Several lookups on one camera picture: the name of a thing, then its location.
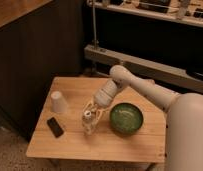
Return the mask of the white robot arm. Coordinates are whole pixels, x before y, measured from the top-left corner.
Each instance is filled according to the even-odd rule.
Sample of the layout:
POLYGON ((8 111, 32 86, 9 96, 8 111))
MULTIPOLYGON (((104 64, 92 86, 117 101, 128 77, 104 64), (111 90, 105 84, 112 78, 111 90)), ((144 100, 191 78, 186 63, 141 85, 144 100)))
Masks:
POLYGON ((104 110, 127 86, 167 115, 164 170, 203 171, 203 95, 177 93, 139 78, 121 65, 110 69, 110 79, 84 107, 85 133, 94 132, 104 110))

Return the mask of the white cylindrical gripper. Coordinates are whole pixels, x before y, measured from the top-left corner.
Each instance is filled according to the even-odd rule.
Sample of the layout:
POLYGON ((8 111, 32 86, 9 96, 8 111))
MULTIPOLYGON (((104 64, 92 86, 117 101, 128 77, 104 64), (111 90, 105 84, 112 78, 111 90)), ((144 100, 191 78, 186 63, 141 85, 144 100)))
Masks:
MULTIPOLYGON (((94 102, 100 107, 108 107, 115 96, 118 93, 118 86, 112 80, 109 79, 95 94, 94 94, 94 102)), ((83 108, 84 115, 91 115, 95 112, 95 105, 92 101, 88 102, 85 107, 83 108)), ((104 114, 107 114, 109 109, 97 109, 96 110, 96 117, 95 117, 95 124, 97 125, 101 120, 104 114)))

